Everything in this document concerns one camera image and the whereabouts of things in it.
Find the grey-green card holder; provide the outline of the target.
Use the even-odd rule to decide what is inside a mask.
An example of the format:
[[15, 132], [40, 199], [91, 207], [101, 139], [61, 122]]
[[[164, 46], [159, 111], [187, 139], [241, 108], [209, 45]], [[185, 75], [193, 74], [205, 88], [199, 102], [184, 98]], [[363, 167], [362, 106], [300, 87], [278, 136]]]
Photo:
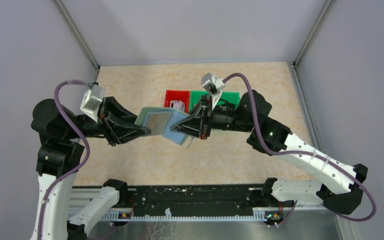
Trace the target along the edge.
[[189, 137], [185, 133], [173, 131], [172, 127], [185, 120], [190, 115], [172, 107], [144, 107], [134, 124], [151, 131], [150, 136], [163, 136], [164, 138], [182, 146]]

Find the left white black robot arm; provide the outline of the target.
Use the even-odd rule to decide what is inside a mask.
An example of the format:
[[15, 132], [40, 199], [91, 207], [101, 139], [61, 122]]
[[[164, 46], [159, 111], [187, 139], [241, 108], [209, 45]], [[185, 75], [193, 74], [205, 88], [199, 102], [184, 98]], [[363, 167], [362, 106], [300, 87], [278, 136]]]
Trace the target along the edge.
[[90, 156], [88, 142], [78, 139], [105, 139], [111, 146], [147, 136], [151, 131], [136, 125], [137, 116], [113, 97], [105, 97], [98, 107], [97, 120], [75, 115], [52, 98], [40, 101], [32, 112], [31, 128], [40, 139], [36, 171], [39, 200], [34, 240], [85, 240], [92, 228], [113, 207], [133, 208], [128, 184], [108, 179], [98, 194], [76, 215], [69, 217], [70, 195], [81, 157]]

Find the silver grey credit card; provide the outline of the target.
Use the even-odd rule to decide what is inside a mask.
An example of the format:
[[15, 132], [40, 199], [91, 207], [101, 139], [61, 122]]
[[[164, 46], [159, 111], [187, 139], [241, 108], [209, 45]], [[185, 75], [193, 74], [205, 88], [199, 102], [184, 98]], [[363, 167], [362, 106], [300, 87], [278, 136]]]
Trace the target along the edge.
[[161, 135], [171, 117], [172, 113], [169, 111], [149, 112], [144, 121], [146, 128], [150, 130], [150, 136]]

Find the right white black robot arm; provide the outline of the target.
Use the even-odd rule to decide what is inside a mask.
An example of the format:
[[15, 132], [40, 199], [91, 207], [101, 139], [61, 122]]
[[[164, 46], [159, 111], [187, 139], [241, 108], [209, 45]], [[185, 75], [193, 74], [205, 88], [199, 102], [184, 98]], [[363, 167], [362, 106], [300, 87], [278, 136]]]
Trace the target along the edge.
[[348, 165], [322, 153], [302, 140], [286, 125], [269, 117], [272, 105], [256, 91], [245, 93], [233, 107], [217, 105], [203, 95], [188, 116], [172, 130], [205, 140], [211, 130], [248, 132], [246, 142], [256, 151], [281, 158], [312, 176], [311, 180], [268, 178], [260, 197], [267, 206], [305, 201], [321, 204], [328, 210], [350, 215], [361, 204], [368, 168]]

